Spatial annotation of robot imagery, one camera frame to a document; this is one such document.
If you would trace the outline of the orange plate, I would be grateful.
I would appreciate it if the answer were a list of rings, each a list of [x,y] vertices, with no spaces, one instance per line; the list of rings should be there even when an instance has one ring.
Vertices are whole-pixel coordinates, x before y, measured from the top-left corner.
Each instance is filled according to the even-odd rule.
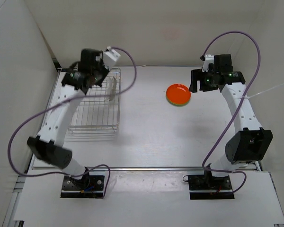
[[[173,84],[167,88],[166,96],[187,96],[191,98],[191,92],[182,84]]]

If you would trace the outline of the green plate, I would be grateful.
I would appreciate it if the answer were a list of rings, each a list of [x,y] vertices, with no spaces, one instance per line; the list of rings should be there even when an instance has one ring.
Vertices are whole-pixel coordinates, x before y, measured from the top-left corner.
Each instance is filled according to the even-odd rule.
[[[189,103],[190,97],[187,96],[166,96],[167,101],[175,106],[185,106]]]

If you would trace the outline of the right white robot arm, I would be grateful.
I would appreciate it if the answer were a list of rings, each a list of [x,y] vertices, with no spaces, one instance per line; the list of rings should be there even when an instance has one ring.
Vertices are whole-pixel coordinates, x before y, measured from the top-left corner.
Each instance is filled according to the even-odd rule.
[[[255,116],[250,101],[243,98],[246,81],[240,71],[233,71],[231,55],[201,57],[201,69],[191,72],[190,92],[219,90],[227,102],[234,119],[235,135],[226,143],[225,153],[214,163],[206,166],[203,183],[208,189],[220,184],[226,177],[245,164],[261,161],[273,139],[272,132],[265,130]]]

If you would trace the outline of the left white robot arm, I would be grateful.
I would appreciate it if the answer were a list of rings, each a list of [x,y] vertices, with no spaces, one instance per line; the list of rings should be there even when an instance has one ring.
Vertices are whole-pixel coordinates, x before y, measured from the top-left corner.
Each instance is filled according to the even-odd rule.
[[[72,157],[72,151],[63,146],[65,135],[88,90],[102,85],[119,57],[120,54],[111,47],[104,51],[82,49],[80,60],[74,62],[62,78],[58,103],[51,107],[37,135],[27,140],[37,159],[73,178],[74,185],[79,189],[87,188],[90,178],[85,174],[87,168],[79,164]]]

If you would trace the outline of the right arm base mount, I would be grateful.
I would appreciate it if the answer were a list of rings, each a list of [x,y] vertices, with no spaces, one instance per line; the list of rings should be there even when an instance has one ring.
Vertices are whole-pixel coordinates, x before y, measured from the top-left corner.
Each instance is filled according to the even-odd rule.
[[[233,200],[234,192],[229,176],[214,177],[209,171],[197,175],[185,175],[183,182],[188,183],[190,200]]]

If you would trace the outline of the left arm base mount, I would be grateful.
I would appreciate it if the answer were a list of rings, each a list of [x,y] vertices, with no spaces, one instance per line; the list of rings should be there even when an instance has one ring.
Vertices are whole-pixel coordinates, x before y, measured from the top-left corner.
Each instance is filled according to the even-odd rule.
[[[105,172],[90,172],[77,180],[65,176],[62,182],[61,198],[102,199],[105,189]]]

